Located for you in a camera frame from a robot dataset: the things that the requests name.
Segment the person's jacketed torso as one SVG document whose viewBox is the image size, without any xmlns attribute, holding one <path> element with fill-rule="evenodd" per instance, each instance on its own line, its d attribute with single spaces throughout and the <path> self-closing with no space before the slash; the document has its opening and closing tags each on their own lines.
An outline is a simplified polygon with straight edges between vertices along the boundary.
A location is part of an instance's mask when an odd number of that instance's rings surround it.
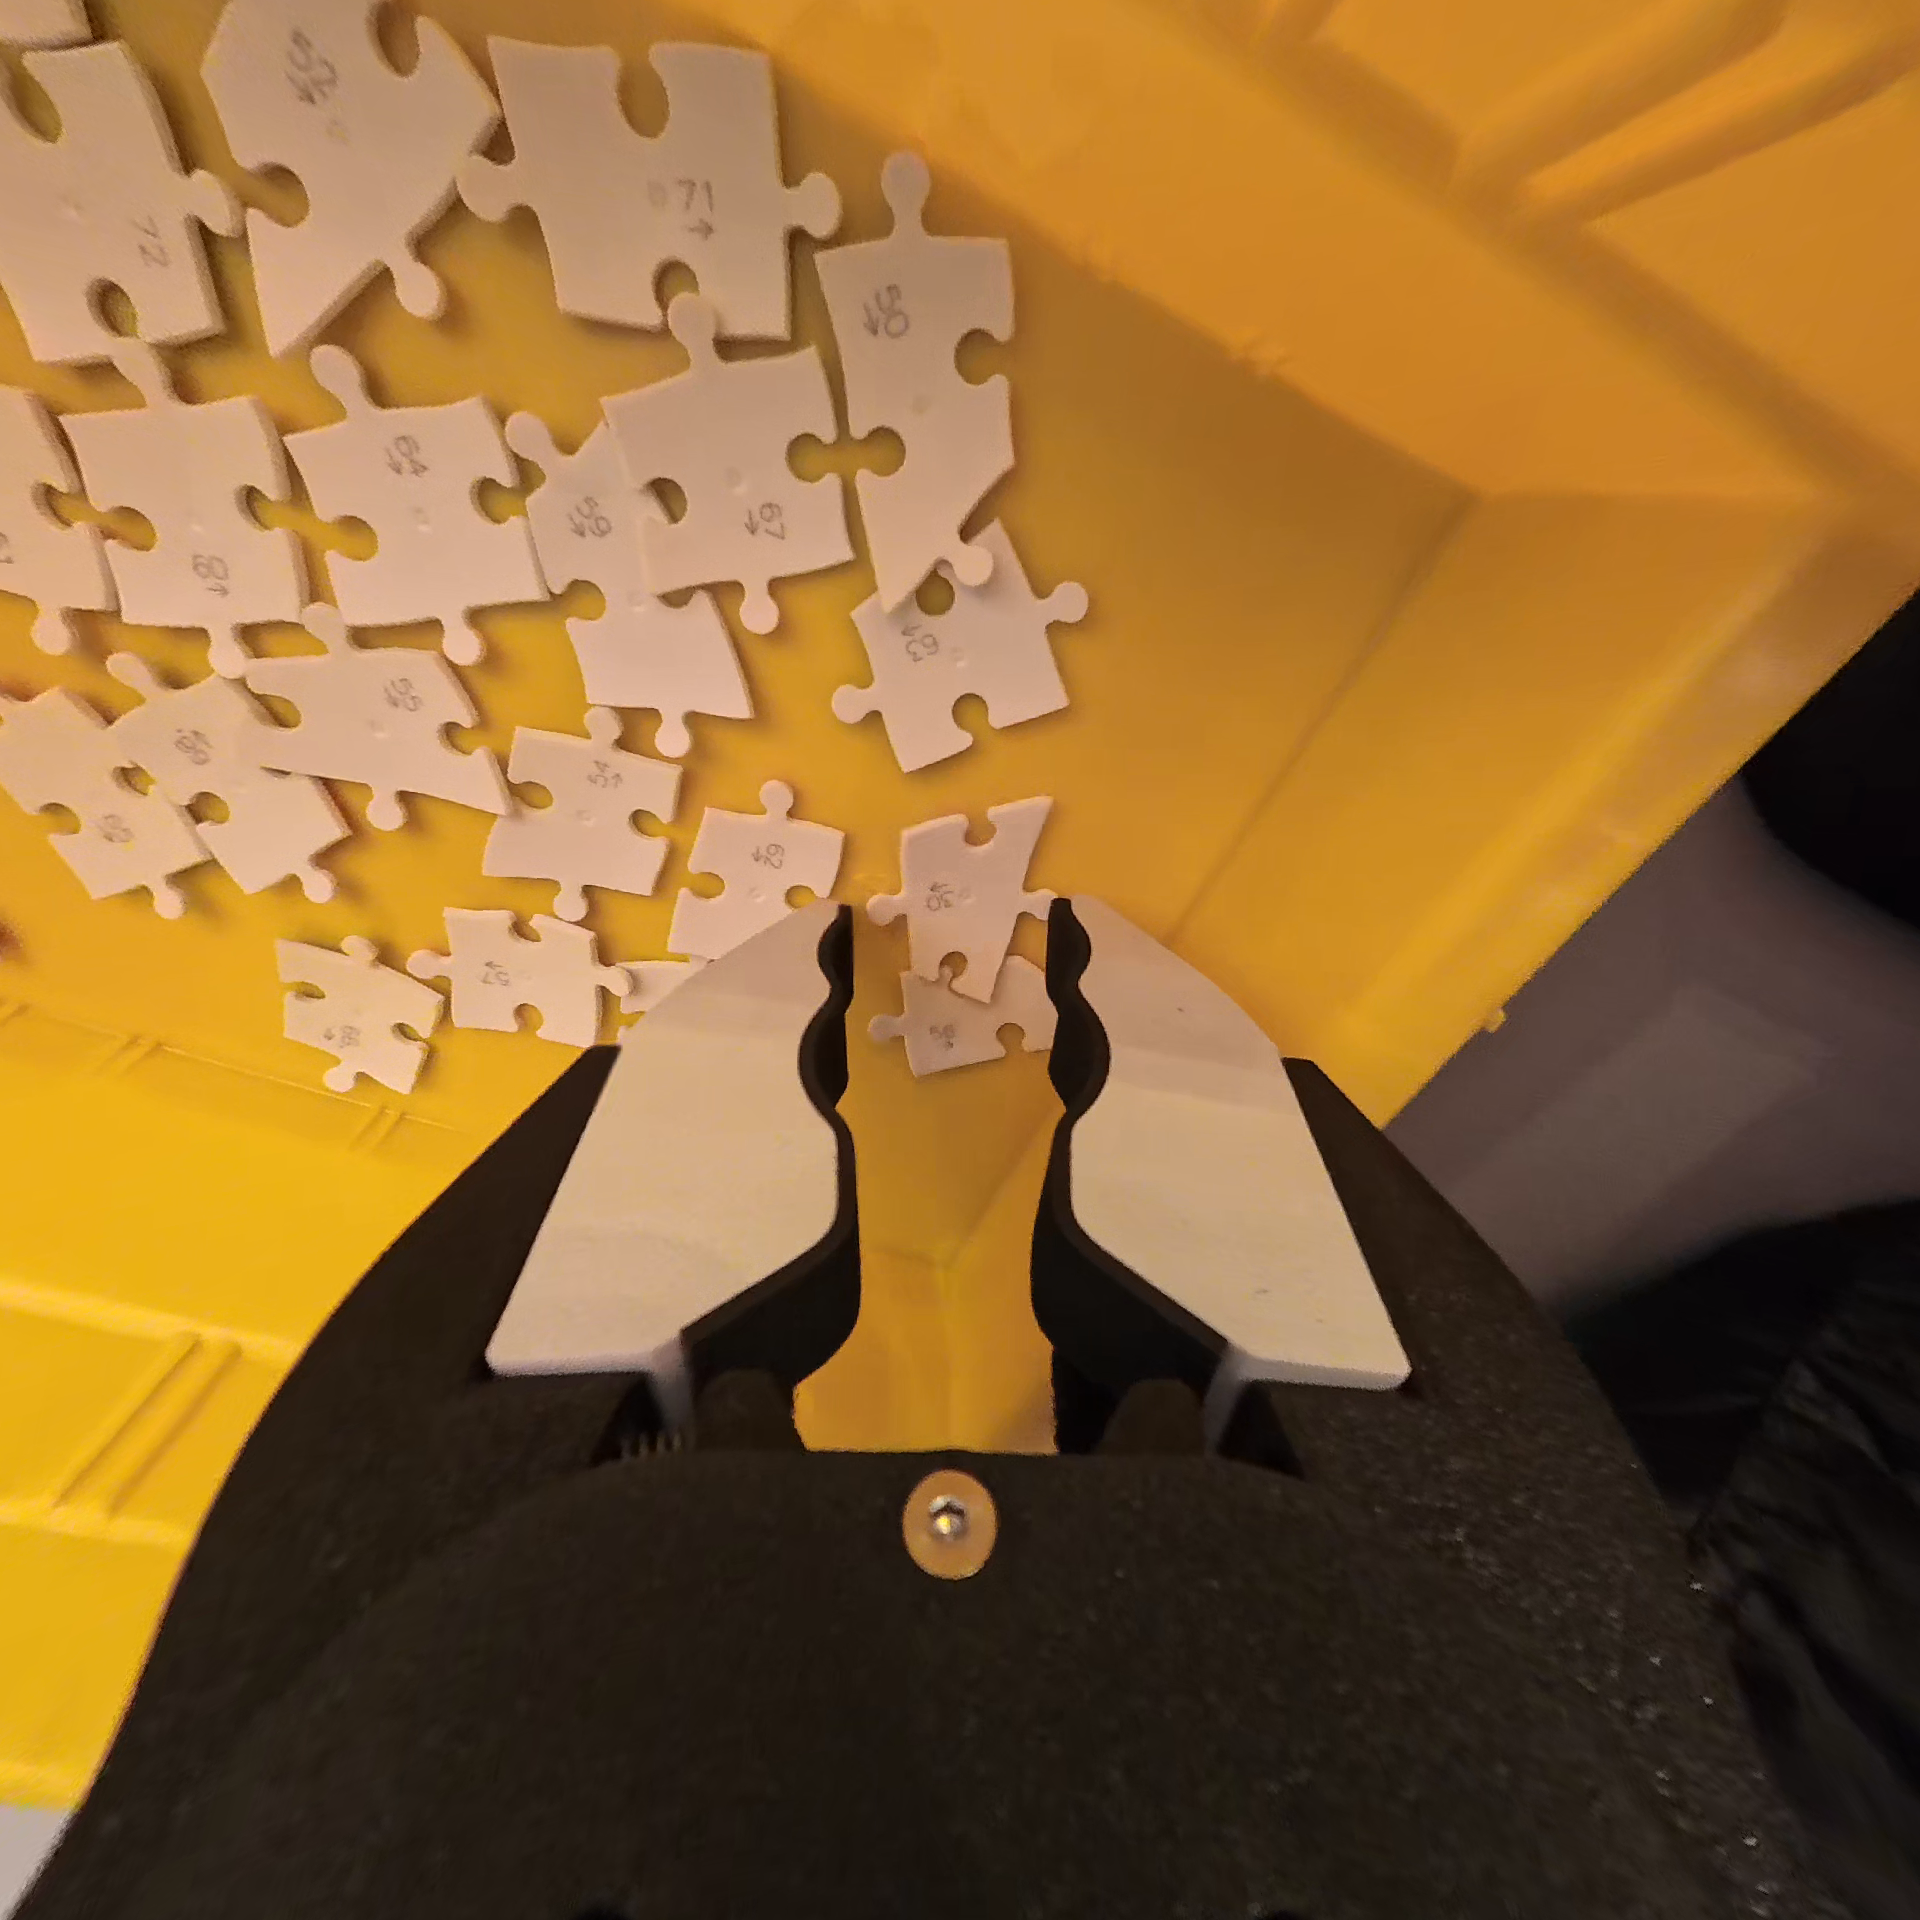
<svg viewBox="0 0 1920 1920">
<path fill-rule="evenodd" d="M 1918 1915 L 1918 1204 L 1728 1240 L 1566 1322 L 1686 1535 L 1851 1915 Z"/>
</svg>

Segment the yellow plastic bin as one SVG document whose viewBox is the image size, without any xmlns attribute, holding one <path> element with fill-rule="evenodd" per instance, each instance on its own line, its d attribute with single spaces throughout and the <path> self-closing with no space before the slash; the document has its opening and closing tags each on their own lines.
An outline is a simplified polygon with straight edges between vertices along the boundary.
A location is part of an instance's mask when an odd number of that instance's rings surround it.
<svg viewBox="0 0 1920 1920">
<path fill-rule="evenodd" d="M 710 591 L 755 711 L 694 713 L 651 896 L 665 957 L 703 808 L 779 777 L 896 884 L 903 827 L 1036 794 L 1031 866 L 1213 972 L 1376 1121 L 1399 1113 L 1916 584 L 1916 5 L 379 5 L 336 15 L 398 106 L 443 40 L 774 66 L 783 171 L 887 226 L 1007 241 L 1004 521 L 1078 580 L 1069 707 L 899 772 L 867 555 Z M 348 1285 L 572 1061 L 448 1017 L 407 1095 L 321 1084 L 276 945 L 400 973 L 448 907 L 529 931 L 488 817 L 407 789 L 259 893 L 203 860 L 87 899 L 72 808 L 4 800 L 4 1803 L 72 1808 L 270 1392 Z"/>
</svg>

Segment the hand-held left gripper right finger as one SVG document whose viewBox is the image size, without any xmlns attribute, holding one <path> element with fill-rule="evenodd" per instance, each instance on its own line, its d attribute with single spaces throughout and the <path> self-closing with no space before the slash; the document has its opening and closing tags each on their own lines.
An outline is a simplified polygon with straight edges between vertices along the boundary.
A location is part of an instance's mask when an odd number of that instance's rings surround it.
<svg viewBox="0 0 1920 1920">
<path fill-rule="evenodd" d="M 1100 1387 L 1399 1387 L 1411 1363 L 1283 1049 L 1093 896 L 1046 912 L 1063 1113 L 1031 1243 L 1053 1355 Z"/>
</svg>

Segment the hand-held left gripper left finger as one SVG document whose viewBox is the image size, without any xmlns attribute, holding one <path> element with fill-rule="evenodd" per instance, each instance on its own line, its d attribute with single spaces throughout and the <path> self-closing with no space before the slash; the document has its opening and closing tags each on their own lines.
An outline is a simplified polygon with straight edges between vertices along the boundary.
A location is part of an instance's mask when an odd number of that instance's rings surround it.
<svg viewBox="0 0 1920 1920">
<path fill-rule="evenodd" d="M 859 1314 L 853 912 L 685 973 L 614 1051 L 486 1344 L 497 1377 L 807 1380 Z"/>
</svg>

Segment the heap of white puzzle pieces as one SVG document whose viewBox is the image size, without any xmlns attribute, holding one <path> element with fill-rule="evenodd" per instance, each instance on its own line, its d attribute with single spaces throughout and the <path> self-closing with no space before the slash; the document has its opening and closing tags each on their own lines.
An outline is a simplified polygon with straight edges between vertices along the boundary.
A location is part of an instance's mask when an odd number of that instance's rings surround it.
<svg viewBox="0 0 1920 1920">
<path fill-rule="evenodd" d="M 1087 786 L 990 5 L 4 5 L 4 1061 L 476 1105 Z"/>
</svg>

